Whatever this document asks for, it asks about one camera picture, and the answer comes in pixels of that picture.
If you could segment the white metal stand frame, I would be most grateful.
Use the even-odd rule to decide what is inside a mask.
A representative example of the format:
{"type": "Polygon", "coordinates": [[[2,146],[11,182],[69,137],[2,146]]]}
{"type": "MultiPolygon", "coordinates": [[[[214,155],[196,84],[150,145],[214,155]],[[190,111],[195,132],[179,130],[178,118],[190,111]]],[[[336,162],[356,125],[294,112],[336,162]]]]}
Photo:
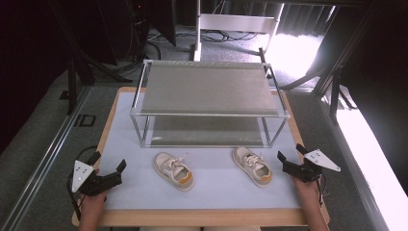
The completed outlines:
{"type": "Polygon", "coordinates": [[[261,55],[264,55],[268,51],[272,38],[276,35],[283,10],[284,4],[279,3],[276,16],[203,13],[201,11],[201,0],[196,0],[195,46],[193,60],[195,62],[201,61],[202,30],[268,34],[267,42],[260,48],[261,55]]]}

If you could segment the metal shoe rack grey shelves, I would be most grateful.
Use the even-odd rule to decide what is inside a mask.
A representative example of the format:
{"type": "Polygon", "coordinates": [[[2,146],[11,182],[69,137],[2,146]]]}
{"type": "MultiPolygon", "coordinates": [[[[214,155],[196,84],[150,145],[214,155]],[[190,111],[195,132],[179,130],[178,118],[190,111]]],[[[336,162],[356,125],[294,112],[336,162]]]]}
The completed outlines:
{"type": "Polygon", "coordinates": [[[268,64],[146,61],[130,111],[145,147],[271,147],[290,114],[268,64]]]}

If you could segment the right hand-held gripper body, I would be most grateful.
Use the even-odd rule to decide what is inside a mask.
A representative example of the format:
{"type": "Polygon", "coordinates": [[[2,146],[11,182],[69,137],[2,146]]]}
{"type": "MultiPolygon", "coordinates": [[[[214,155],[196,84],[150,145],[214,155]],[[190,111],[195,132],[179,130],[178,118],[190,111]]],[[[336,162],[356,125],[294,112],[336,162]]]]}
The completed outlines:
{"type": "Polygon", "coordinates": [[[319,149],[308,151],[308,153],[302,155],[302,157],[303,163],[301,165],[292,163],[288,160],[285,164],[282,163],[283,171],[300,179],[302,182],[313,182],[318,180],[322,175],[322,170],[324,168],[341,171],[341,168],[319,149]]]}

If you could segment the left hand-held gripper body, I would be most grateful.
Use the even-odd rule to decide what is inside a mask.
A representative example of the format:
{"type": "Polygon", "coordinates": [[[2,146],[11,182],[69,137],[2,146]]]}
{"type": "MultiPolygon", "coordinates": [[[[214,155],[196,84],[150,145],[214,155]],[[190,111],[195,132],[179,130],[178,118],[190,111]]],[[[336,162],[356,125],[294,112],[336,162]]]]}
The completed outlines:
{"type": "Polygon", "coordinates": [[[95,173],[93,166],[89,166],[81,161],[74,163],[71,191],[84,195],[94,196],[105,192],[122,183],[121,174],[115,172],[105,176],[95,173]]]}

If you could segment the white table mat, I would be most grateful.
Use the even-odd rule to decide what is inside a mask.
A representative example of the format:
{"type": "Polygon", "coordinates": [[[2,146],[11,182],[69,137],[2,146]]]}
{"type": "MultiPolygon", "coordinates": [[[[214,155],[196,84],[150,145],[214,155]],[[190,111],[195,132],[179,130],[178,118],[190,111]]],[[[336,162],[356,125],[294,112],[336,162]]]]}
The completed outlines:
{"type": "Polygon", "coordinates": [[[193,186],[183,192],[169,184],[153,167],[160,148],[141,147],[130,118],[134,94],[118,97],[115,116],[102,152],[100,173],[108,174],[125,161],[122,184],[109,190],[108,210],[133,209],[279,209],[297,208],[299,201],[291,177],[277,158],[283,153],[298,163],[289,126],[271,148],[254,148],[272,170],[271,183],[257,187],[232,159],[231,148],[168,148],[191,169],[193,186]]]}

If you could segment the dark curtain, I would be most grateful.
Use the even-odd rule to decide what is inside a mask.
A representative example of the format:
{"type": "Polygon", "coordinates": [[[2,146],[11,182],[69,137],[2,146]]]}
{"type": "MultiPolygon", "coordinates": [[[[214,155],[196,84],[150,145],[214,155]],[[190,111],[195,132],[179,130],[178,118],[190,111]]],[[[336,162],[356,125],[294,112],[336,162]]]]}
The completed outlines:
{"type": "Polygon", "coordinates": [[[294,37],[324,36],[336,12],[336,6],[285,4],[277,33],[294,37]]]}

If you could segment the beige sneaker with orange heel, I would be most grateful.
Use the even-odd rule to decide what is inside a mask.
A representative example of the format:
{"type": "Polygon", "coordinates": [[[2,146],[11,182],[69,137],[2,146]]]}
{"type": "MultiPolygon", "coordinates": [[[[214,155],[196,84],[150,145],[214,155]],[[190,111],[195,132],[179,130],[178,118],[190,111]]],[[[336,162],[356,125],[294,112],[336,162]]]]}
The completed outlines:
{"type": "Polygon", "coordinates": [[[169,153],[158,153],[153,161],[156,172],[169,184],[180,191],[188,191],[193,185],[191,169],[183,163],[182,158],[177,158],[169,153]]]}
{"type": "Polygon", "coordinates": [[[232,154],[235,164],[244,171],[252,182],[259,188],[267,187],[271,183],[272,171],[262,157],[246,147],[237,147],[232,154]]]}

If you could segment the person's left hand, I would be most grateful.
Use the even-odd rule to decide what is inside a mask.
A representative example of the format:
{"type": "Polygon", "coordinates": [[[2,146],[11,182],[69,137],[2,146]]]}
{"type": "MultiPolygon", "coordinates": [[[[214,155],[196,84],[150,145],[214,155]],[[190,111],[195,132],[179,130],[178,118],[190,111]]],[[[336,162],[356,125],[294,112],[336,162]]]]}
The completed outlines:
{"type": "Polygon", "coordinates": [[[107,192],[101,192],[98,195],[88,196],[82,194],[81,209],[83,212],[104,210],[107,192]]]}

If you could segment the person's right hand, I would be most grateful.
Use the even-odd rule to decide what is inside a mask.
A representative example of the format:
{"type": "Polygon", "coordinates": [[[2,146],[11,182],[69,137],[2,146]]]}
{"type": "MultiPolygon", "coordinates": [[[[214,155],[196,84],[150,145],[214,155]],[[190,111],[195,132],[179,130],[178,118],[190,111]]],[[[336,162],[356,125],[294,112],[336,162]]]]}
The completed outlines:
{"type": "Polygon", "coordinates": [[[295,177],[293,177],[292,180],[302,201],[319,199],[319,190],[315,183],[302,182],[300,179],[295,177]]]}

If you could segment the black metal stand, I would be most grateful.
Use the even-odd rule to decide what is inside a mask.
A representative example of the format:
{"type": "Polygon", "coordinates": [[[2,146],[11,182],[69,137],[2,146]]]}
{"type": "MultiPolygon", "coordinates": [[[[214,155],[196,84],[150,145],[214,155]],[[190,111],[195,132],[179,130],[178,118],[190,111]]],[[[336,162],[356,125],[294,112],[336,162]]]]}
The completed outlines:
{"type": "Polygon", "coordinates": [[[378,0],[297,0],[295,3],[334,6],[334,18],[329,23],[328,31],[306,75],[282,87],[282,90],[294,90],[318,76],[318,83],[312,93],[323,97],[331,90],[328,115],[337,123],[342,71],[368,29],[378,0]]]}
{"type": "Polygon", "coordinates": [[[55,16],[62,32],[64,35],[64,41],[67,44],[67,52],[69,55],[68,59],[68,94],[67,98],[69,101],[67,113],[71,115],[76,108],[78,97],[77,97],[77,84],[76,75],[79,75],[80,80],[86,86],[92,86],[95,82],[95,78],[92,74],[91,67],[104,72],[108,76],[112,77],[119,83],[131,83],[130,79],[126,79],[109,70],[107,67],[102,65],[100,62],[85,53],[78,39],[76,38],[74,31],[69,25],[69,22],[63,12],[59,0],[47,0],[48,6],[51,9],[53,15],[55,16]]]}

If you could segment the aluminium floor rail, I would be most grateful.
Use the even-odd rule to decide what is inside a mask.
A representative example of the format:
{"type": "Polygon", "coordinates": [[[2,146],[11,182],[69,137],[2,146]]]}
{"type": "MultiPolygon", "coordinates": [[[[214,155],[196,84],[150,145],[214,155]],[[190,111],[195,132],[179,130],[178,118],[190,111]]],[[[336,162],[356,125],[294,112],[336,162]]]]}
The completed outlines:
{"type": "Polygon", "coordinates": [[[0,155],[0,231],[15,231],[56,160],[90,87],[81,87],[76,105],[51,88],[0,155]]]}

